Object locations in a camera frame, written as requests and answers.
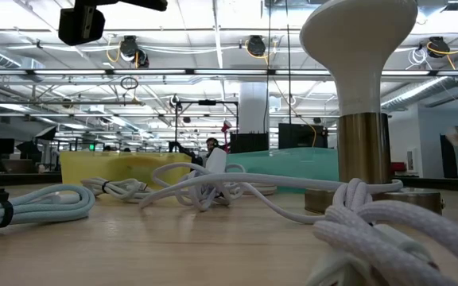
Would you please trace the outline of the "black monitor back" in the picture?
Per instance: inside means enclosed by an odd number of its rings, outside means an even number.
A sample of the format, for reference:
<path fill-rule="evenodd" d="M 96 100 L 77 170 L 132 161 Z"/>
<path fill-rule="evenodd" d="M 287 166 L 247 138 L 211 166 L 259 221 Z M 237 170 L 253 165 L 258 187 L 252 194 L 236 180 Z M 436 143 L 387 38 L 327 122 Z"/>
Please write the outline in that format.
<path fill-rule="evenodd" d="M 230 139 L 231 153 L 250 153 L 266 151 L 270 147 L 268 133 L 232 133 Z"/>

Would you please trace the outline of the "yellow plastic bin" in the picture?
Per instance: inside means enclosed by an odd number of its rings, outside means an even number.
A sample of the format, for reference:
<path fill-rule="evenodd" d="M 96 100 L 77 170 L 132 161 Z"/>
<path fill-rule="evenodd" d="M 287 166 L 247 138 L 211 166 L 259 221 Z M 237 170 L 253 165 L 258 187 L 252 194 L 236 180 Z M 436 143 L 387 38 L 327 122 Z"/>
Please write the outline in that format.
<path fill-rule="evenodd" d="M 64 184 L 80 185 L 81 180 L 101 177 L 121 181 L 136 179 L 152 189 L 161 186 L 152 181 L 155 169 L 167 164 L 190 163 L 191 158 L 182 153 L 125 153 L 125 152 L 62 152 L 60 166 Z"/>

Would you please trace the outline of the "wide black monitor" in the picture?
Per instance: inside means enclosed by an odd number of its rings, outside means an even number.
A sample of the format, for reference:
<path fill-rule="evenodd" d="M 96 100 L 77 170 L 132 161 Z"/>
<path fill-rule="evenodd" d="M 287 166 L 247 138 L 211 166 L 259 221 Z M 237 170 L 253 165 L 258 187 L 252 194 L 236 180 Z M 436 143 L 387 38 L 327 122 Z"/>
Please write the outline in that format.
<path fill-rule="evenodd" d="M 306 124 L 278 124 L 278 148 L 327 148 L 328 130 L 323 126 Z"/>

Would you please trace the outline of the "long ceiling light bar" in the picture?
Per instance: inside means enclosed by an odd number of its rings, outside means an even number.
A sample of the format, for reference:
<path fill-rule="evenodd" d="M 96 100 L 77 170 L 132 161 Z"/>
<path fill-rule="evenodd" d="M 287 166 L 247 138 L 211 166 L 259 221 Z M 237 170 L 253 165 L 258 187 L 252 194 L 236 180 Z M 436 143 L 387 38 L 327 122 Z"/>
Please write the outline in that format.
<path fill-rule="evenodd" d="M 0 69 L 0 75 L 306 75 L 330 76 L 320 69 Z"/>

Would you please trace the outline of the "person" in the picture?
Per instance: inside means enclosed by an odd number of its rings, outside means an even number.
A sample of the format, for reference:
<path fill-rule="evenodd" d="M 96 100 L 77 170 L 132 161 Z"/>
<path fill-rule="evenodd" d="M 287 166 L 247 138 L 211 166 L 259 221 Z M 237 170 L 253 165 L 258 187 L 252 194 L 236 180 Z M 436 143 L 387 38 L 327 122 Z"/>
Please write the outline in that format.
<path fill-rule="evenodd" d="M 220 145 L 217 139 L 214 137 L 210 137 L 206 140 L 206 146 L 207 146 L 207 153 L 202 156 L 194 156 L 192 158 L 192 163 L 200 165 L 202 167 L 206 166 L 206 163 L 208 162 L 209 157 L 212 154 L 212 151 L 214 149 L 220 149 Z"/>

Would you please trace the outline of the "black metal rig frame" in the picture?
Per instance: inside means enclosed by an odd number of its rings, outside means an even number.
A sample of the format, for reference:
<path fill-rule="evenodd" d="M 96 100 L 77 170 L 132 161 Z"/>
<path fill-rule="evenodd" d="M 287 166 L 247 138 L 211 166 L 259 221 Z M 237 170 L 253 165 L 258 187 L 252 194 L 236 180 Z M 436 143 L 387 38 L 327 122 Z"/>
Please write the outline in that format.
<path fill-rule="evenodd" d="M 235 106 L 236 113 L 231 110 L 228 105 L 233 104 Z M 222 105 L 225 107 L 233 117 L 236 118 L 236 131 L 239 131 L 239 103 L 238 102 L 229 102 L 224 100 L 213 100 L 213 99 L 202 99 L 202 100 L 178 100 L 174 107 L 174 141 L 178 139 L 178 118 L 191 106 L 216 106 Z"/>

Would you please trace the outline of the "white building column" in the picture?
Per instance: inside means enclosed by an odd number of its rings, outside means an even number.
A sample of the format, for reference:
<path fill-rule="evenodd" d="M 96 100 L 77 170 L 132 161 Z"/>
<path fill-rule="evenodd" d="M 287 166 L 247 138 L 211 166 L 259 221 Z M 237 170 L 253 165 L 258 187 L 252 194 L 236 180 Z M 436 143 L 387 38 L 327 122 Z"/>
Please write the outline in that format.
<path fill-rule="evenodd" d="M 243 82 L 239 89 L 239 132 L 267 133 L 269 109 L 267 84 Z"/>

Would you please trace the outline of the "white and brass lamp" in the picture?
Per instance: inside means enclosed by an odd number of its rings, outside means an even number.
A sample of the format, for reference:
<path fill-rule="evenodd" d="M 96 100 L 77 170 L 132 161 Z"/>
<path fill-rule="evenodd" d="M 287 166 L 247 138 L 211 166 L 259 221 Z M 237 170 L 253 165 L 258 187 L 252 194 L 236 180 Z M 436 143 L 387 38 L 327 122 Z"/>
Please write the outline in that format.
<path fill-rule="evenodd" d="M 336 84 L 339 178 L 376 187 L 392 182 L 382 70 L 417 18 L 416 0 L 328 0 L 303 24 L 305 52 Z"/>

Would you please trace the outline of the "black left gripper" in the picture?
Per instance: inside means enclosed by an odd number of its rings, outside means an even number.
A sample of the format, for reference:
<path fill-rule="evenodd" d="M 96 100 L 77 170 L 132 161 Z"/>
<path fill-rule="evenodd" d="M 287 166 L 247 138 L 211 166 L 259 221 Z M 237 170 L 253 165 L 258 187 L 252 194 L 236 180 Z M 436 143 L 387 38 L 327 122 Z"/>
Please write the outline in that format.
<path fill-rule="evenodd" d="M 96 6 L 76 3 L 60 10 L 58 37 L 69 46 L 97 41 L 103 35 L 105 17 Z"/>

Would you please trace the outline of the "teal plastic bin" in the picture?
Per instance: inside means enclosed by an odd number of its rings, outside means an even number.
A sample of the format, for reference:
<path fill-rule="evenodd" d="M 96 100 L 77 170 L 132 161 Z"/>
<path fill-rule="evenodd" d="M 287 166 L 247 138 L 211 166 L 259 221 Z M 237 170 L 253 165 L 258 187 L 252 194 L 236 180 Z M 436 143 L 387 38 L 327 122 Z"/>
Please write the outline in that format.
<path fill-rule="evenodd" d="M 339 180 L 338 153 L 334 149 L 272 149 L 227 155 L 228 164 L 240 164 L 246 172 L 312 180 Z"/>

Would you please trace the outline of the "red desk lamp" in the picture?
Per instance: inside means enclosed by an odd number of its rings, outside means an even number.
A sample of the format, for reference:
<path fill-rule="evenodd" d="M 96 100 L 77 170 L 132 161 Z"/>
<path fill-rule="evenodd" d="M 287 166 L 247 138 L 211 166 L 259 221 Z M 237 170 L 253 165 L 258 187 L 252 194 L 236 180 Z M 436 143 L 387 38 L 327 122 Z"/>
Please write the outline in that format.
<path fill-rule="evenodd" d="M 228 131 L 232 128 L 232 124 L 228 121 L 228 120 L 225 120 L 223 122 L 223 127 L 221 129 L 223 135 L 224 135 L 224 146 L 223 146 L 223 149 L 226 153 L 228 153 L 228 149 L 229 149 L 229 142 L 228 142 Z"/>

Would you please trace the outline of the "white power adapter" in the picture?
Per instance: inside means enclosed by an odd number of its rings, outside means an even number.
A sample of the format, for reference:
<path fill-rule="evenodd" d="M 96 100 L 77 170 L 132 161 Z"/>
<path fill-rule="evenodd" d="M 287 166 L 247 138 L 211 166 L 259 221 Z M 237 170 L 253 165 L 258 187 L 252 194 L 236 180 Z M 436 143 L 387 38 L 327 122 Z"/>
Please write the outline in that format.
<path fill-rule="evenodd" d="M 227 165 L 227 153 L 219 148 L 214 148 L 206 160 L 205 168 L 209 173 L 224 173 Z"/>

